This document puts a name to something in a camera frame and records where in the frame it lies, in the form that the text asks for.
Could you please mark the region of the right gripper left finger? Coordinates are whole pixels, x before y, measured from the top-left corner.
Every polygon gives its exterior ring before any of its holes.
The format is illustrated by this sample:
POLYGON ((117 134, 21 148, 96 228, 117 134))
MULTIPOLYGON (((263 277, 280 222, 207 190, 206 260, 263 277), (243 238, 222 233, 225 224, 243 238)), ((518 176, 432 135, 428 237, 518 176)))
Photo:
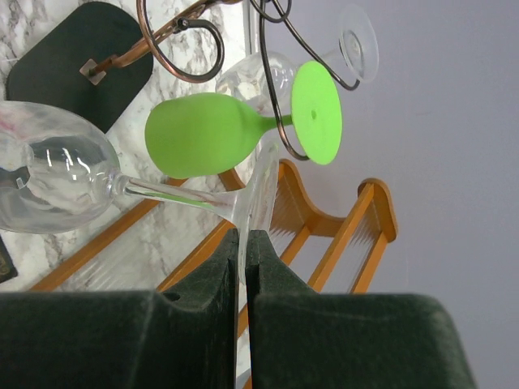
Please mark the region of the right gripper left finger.
POLYGON ((232 388, 238 234, 164 292, 1 295, 4 388, 232 388))

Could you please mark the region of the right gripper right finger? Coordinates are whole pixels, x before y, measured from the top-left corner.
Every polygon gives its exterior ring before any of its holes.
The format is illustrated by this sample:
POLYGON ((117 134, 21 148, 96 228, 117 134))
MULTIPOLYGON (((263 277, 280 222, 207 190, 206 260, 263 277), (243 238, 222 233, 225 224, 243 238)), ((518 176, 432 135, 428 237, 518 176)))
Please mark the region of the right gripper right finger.
POLYGON ((317 293, 264 231, 247 243, 255 388, 474 388, 448 311, 416 294, 317 293))

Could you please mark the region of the clear wine glass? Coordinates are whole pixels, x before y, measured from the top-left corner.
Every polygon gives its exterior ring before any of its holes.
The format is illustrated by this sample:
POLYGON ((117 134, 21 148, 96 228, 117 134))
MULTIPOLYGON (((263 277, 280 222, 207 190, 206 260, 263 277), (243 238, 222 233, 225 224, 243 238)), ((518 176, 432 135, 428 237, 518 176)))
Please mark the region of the clear wine glass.
MULTIPOLYGON (((335 70, 330 75, 345 89, 353 91, 361 82, 371 82, 377 75, 379 50, 375 31, 366 12, 349 4, 339 19, 338 48, 316 59, 328 65, 332 58, 340 58, 351 70, 355 84, 347 84, 335 70)), ((272 81, 281 109, 288 107, 294 78, 300 66, 285 55, 268 52, 272 81)), ((218 80, 215 92, 235 97, 255 111, 272 115, 273 107, 261 53, 253 53, 229 68, 218 80)))
POLYGON ((238 278, 246 281, 250 231, 269 227, 279 151, 259 154, 241 190, 208 193, 147 182, 122 173, 106 135, 86 119, 26 101, 1 103, 1 227, 16 233, 64 233, 98 218, 119 195, 206 209, 239 233, 238 278))

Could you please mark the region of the green plastic wine glass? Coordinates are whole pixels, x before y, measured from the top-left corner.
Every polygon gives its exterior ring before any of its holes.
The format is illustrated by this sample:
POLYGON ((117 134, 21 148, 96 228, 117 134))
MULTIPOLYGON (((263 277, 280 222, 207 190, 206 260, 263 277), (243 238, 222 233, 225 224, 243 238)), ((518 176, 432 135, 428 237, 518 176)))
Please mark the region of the green plastic wine glass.
POLYGON ((263 116, 245 102, 215 92, 165 100, 144 128, 148 154, 165 175, 185 179, 223 173, 245 160, 278 123, 293 126, 305 155, 328 165, 341 144, 342 112, 332 76, 316 61, 295 75, 290 113, 263 116))

